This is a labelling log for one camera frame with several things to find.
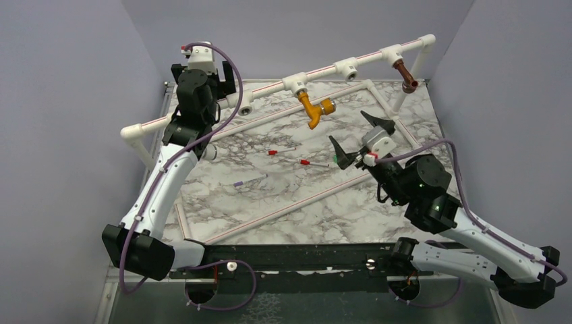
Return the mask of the orange water faucet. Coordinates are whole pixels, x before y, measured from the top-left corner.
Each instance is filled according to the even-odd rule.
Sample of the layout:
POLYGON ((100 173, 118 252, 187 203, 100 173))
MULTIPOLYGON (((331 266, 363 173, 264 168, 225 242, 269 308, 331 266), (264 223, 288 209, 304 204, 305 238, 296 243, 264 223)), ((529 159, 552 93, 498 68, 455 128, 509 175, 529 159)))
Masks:
POLYGON ((313 130, 319 123, 323 115, 330 115, 336 111, 337 105, 331 98, 326 98, 318 104, 312 104, 306 91, 299 91, 298 101, 302 104, 306 115, 310 118, 308 127, 313 130))

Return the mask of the white PVC pipe frame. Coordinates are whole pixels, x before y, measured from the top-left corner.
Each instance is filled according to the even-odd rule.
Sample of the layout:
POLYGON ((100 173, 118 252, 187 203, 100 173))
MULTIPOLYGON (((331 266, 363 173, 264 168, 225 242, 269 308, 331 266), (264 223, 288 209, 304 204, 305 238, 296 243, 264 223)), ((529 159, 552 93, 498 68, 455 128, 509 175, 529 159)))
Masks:
POLYGON ((318 82, 311 97, 333 97, 337 110, 313 130, 301 105, 277 94, 261 108, 219 132, 219 156, 201 162, 183 183, 167 217, 163 240, 219 244, 310 244, 390 242, 425 238, 403 208, 376 201, 376 182, 354 167, 340 170, 328 137, 347 151, 361 145, 370 124, 360 111, 393 116, 403 93, 398 82, 318 82), (269 150, 296 147, 268 155, 269 150), (301 165, 301 159, 330 167, 301 165), (268 174, 266 179, 233 184, 268 174))

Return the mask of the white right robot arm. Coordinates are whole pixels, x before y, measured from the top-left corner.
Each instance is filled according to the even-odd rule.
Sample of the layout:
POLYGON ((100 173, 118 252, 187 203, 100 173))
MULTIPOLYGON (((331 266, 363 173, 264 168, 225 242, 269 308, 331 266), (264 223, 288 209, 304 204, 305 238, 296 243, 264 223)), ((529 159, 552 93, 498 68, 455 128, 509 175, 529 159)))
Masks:
POLYGON ((560 252, 552 246, 521 242, 475 216, 463 198, 448 193, 459 169, 448 172, 427 146, 393 156, 395 123, 366 115, 371 130, 359 151, 348 153, 333 141, 339 168, 368 171, 377 182, 377 199, 405 207, 405 218, 424 232, 454 240, 465 252, 413 238, 399 238, 387 266, 403 280, 390 284, 397 299, 410 302, 420 293, 418 275, 431 271, 470 280, 497 291, 505 301, 535 309, 554 298, 560 252))

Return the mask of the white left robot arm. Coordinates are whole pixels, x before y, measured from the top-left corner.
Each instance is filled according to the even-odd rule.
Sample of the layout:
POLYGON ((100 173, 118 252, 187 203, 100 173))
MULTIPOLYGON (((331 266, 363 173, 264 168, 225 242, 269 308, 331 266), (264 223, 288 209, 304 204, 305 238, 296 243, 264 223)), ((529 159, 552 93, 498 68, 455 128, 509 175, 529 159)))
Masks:
POLYGON ((209 141, 188 145, 212 132, 220 121, 217 101, 236 92, 232 65, 223 62, 225 79, 204 67, 171 67, 176 79, 178 104, 165 128, 156 164, 142 192, 119 225, 107 225, 102 241, 112 264, 154 280, 164 279, 170 270, 187 267, 196 277, 212 268, 204 247, 194 242, 164 243, 167 216, 175 199, 201 158, 207 156, 209 141))

